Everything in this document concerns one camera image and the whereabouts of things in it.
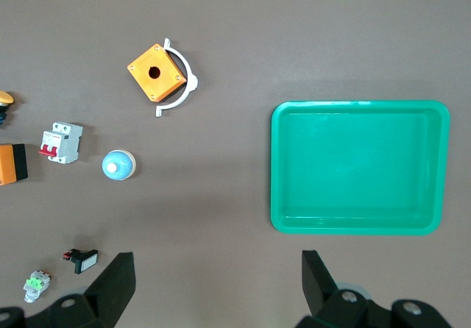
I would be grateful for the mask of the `yellow mushroom push button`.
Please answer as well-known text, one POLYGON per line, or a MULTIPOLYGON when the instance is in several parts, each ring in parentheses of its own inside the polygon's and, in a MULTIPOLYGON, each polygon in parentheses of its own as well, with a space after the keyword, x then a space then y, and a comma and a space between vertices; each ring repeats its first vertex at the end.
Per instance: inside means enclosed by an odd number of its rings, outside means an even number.
POLYGON ((0 126, 5 122, 7 111, 14 102, 15 99, 8 92, 0 90, 0 126))

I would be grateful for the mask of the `blue dome buzzer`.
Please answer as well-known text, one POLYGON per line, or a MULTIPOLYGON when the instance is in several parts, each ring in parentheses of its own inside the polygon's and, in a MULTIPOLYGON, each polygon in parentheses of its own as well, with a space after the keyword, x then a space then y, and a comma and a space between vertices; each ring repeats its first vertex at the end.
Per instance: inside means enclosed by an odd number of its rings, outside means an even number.
POLYGON ((135 157, 127 150, 112 150, 102 160, 102 171, 111 180, 126 180, 135 173, 135 169, 135 157))

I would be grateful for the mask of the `orange push-button box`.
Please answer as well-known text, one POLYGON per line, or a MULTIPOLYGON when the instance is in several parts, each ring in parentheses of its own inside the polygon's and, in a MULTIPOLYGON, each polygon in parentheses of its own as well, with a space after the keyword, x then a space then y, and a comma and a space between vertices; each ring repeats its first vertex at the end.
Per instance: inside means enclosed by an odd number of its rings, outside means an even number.
POLYGON ((153 102, 162 102, 187 82, 177 64, 159 44, 146 50, 127 69, 153 102))
POLYGON ((0 186, 27 178, 25 145, 0 144, 0 186))

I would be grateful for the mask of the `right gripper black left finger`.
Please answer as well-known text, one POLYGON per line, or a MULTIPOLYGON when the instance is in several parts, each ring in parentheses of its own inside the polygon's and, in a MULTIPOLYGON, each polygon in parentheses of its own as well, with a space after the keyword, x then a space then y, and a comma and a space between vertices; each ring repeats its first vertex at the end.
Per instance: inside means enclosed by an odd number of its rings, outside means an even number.
POLYGON ((133 253, 119 253, 84 293, 64 296, 28 317, 26 328, 114 328, 135 288, 133 253))

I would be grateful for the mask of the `black indicator switch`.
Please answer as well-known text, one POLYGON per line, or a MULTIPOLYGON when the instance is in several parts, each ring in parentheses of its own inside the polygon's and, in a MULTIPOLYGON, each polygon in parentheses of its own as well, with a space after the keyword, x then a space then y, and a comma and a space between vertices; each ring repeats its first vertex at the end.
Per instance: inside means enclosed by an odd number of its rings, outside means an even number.
POLYGON ((74 273, 81 274, 89 268, 97 264, 99 251, 92 249, 89 251, 82 251, 79 249, 69 249, 64 252, 62 259, 74 264, 74 273))

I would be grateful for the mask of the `green and white switch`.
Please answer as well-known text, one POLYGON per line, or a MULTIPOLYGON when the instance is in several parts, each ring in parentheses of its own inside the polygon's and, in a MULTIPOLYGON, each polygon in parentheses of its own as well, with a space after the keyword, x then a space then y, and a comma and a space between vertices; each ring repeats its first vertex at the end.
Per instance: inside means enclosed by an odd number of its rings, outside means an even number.
POLYGON ((27 303, 36 302, 41 294, 48 289, 51 282, 51 276, 45 271, 33 271, 26 279, 23 286, 24 301, 27 303))

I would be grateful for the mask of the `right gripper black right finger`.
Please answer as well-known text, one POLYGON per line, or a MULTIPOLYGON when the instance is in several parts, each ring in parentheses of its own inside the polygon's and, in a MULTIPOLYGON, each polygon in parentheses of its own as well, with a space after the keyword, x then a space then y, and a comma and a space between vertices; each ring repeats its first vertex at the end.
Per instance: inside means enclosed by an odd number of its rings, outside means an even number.
POLYGON ((339 288, 315 250, 302 252, 302 290, 311 314, 294 328, 391 328, 390 311, 339 288))

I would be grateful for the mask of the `white circuit breaker red lever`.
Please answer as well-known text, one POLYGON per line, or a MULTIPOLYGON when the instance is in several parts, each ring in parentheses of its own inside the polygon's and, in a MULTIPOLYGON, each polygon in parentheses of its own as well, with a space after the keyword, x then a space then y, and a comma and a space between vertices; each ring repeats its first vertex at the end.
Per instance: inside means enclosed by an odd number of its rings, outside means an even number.
POLYGON ((43 132, 39 153, 55 163, 73 163, 79 158, 82 132, 80 125, 55 121, 50 130, 43 132))

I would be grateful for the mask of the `green plastic tray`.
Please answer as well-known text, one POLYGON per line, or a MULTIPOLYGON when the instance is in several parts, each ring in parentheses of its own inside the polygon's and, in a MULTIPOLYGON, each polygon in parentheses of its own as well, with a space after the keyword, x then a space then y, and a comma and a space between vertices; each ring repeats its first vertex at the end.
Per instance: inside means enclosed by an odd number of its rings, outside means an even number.
POLYGON ((298 235, 427 235, 450 132, 434 100, 287 101, 271 120, 270 218, 298 235))

